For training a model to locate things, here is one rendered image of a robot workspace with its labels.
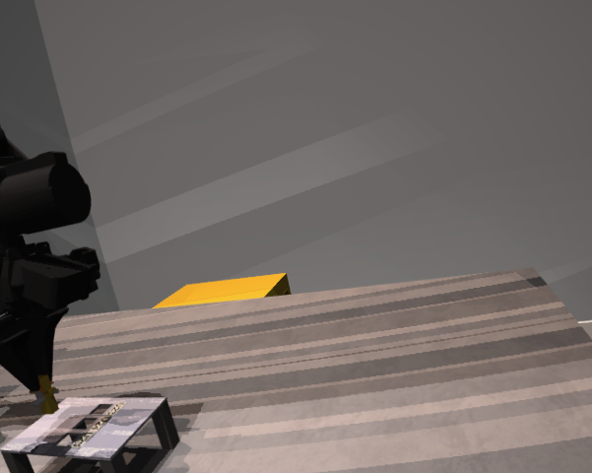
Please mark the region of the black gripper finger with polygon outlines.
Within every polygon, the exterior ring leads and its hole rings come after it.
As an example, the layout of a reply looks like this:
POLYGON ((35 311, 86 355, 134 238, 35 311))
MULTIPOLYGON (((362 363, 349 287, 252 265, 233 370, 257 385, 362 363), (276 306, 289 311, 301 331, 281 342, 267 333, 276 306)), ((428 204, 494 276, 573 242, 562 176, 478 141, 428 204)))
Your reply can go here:
POLYGON ((0 366, 10 372, 30 391, 39 391, 38 376, 27 348, 30 333, 30 329, 20 330, 20 332, 0 341, 0 366))
POLYGON ((48 375, 50 381, 53 379, 52 365, 55 329, 62 316, 68 310, 69 307, 64 307, 42 318, 16 319, 19 330, 31 330, 27 341, 27 348, 37 375, 48 375))

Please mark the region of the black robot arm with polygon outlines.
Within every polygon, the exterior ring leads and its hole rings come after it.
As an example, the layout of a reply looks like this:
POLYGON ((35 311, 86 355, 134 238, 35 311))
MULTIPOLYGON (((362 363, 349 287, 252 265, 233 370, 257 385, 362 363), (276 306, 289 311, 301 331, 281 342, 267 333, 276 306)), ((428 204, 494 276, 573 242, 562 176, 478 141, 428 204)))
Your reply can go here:
MULTIPOLYGON (((90 189, 68 164, 65 152, 29 159, 0 127, 0 241, 81 223, 91 206, 90 189)), ((27 256, 19 247, 6 249, 0 276, 4 303, 23 296, 43 307, 62 309, 89 296, 90 282, 100 277, 94 249, 55 255, 46 241, 37 243, 36 249, 27 256)))

